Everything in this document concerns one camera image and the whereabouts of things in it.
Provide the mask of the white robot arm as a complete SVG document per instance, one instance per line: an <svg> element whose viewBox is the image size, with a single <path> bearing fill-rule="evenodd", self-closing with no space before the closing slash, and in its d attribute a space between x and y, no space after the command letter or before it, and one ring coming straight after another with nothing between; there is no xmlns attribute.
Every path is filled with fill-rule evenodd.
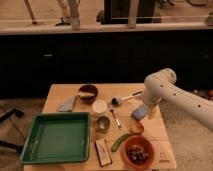
<svg viewBox="0 0 213 171"><path fill-rule="evenodd" d="M165 68L148 75L144 80L142 111L151 116L152 110L161 99L172 103L190 114L195 120L213 131L213 102L175 86L176 73Z"/></svg>

